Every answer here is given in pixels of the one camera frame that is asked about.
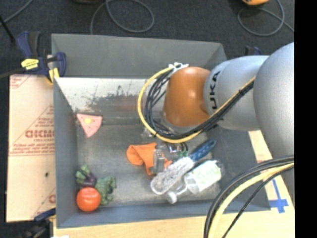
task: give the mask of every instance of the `clear plastic bottle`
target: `clear plastic bottle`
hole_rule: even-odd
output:
[[[187,191],[198,194],[221,179],[223,167],[217,160],[207,160],[184,175],[182,184],[166,193],[169,203],[175,204],[178,197]]]

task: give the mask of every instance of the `red tomato toy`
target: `red tomato toy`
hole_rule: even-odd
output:
[[[76,196],[76,203],[80,210],[91,212],[98,208],[101,202],[99,192],[92,187],[84,187],[80,189]]]

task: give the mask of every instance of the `gray bin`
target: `gray bin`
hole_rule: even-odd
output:
[[[67,73],[54,82],[58,228],[204,216],[221,188],[256,164],[247,132],[217,127],[203,133],[189,142],[190,150],[215,138],[217,144],[207,158],[220,159],[225,176],[204,193],[171,206],[151,191],[145,167],[126,158],[129,145],[144,143],[135,100],[145,79],[175,61],[212,69],[225,60],[221,44],[54,34],[52,52],[57,51],[67,56]],[[85,136],[77,112],[103,116],[103,125],[92,137]],[[75,173],[82,164],[99,178],[111,175],[117,180],[114,200],[90,213],[75,204]],[[240,195],[227,210],[237,211],[251,193],[252,189]],[[268,208],[263,192],[248,209]]]

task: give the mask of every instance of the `yellow cable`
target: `yellow cable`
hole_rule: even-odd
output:
[[[158,137],[159,139],[165,141],[165,142],[168,142],[168,143],[182,143],[182,142],[185,142],[185,141],[188,141],[192,138],[194,138],[195,136],[197,136],[198,134],[200,134],[202,132],[202,130],[199,130],[193,134],[190,134],[186,137],[183,137],[183,138],[180,138],[180,139],[170,139],[170,138],[166,138],[166,137],[163,137],[161,135],[159,135],[153,128],[151,128],[149,126],[149,124],[145,121],[145,118],[143,116],[143,112],[142,112],[142,97],[143,97],[143,94],[146,90],[146,88],[148,87],[149,84],[151,84],[151,82],[153,80],[155,80],[157,77],[159,77],[160,75],[164,74],[165,72],[168,72],[170,70],[174,69],[174,67],[167,67],[161,71],[159,71],[158,73],[154,74],[146,83],[145,85],[142,87],[141,91],[140,91],[140,94],[139,94],[139,98],[138,98],[138,114],[139,114],[139,117],[141,119],[141,122],[143,123],[143,125],[145,126],[145,128],[150,132],[152,133],[153,135],[156,135],[156,137]],[[244,89],[248,84],[252,83],[254,80],[255,80],[256,77],[253,77],[248,83],[246,83],[242,88]],[[213,116],[215,116],[218,112],[220,112],[223,107],[229,102],[231,101],[234,97],[236,97],[237,95],[239,94],[239,91],[237,91],[229,100],[227,100],[215,113],[213,113],[210,117],[212,118]]]
[[[163,140],[163,141],[165,141],[165,142],[168,142],[168,143],[182,143],[182,142],[185,142],[185,141],[187,141],[187,140],[192,139],[193,137],[195,137],[196,135],[198,135],[201,131],[198,131],[198,132],[196,132],[196,133],[194,133],[194,134],[191,134],[191,135],[189,135],[189,136],[187,136],[187,137],[184,137],[184,138],[181,138],[181,139],[170,139],[170,138],[163,137],[163,136],[157,134],[157,132],[156,132],[154,129],[152,129],[152,128],[148,125],[148,123],[145,121],[144,116],[143,116],[143,112],[142,112],[142,105],[141,105],[142,96],[143,96],[143,94],[144,94],[146,88],[148,87],[148,85],[151,84],[151,82],[152,82],[153,80],[155,80],[157,77],[159,77],[160,75],[162,75],[162,74],[164,74],[164,73],[166,73],[166,72],[168,72],[168,71],[170,71],[170,70],[172,70],[172,69],[174,69],[174,67],[168,67],[168,68],[165,68],[165,69],[159,71],[158,73],[156,73],[155,75],[153,75],[153,76],[145,83],[145,85],[142,87],[142,89],[141,89],[141,91],[140,91],[139,98],[138,98],[138,114],[139,114],[139,117],[140,117],[140,119],[141,119],[141,122],[143,123],[143,125],[145,126],[145,128],[146,128],[147,130],[149,130],[149,132],[152,133],[153,135],[156,135],[156,137],[158,137],[159,139],[161,139],[161,140]]]
[[[247,180],[246,182],[244,182],[243,184],[241,184],[240,186],[238,186],[236,189],[234,189],[228,196],[227,198],[222,202],[222,204],[219,206],[217,212],[215,213],[213,222],[211,223],[211,228],[208,232],[208,238],[212,238],[214,237],[215,234],[215,229],[217,226],[217,223],[220,219],[220,216],[222,215],[222,213],[224,212],[224,210],[227,208],[227,206],[229,205],[229,203],[238,195],[240,194],[243,190],[245,190],[246,188],[250,187],[251,185],[255,184],[256,182],[259,182],[263,179],[267,179],[270,178],[272,175],[283,171],[287,168],[290,168],[291,166],[294,166],[294,163],[291,164],[287,164],[284,165],[282,167],[278,167],[278,168],[272,168],[270,170],[268,170],[265,173],[261,173],[259,175],[257,175],[256,177],[253,177],[249,180]]]

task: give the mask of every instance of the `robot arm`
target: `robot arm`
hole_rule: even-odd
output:
[[[177,71],[166,88],[166,123],[179,132],[200,124],[254,76],[253,89],[217,124],[232,130],[261,130],[273,157],[294,155],[294,43],[271,56],[225,61],[208,73],[196,67]],[[283,178],[295,205],[294,169]]]

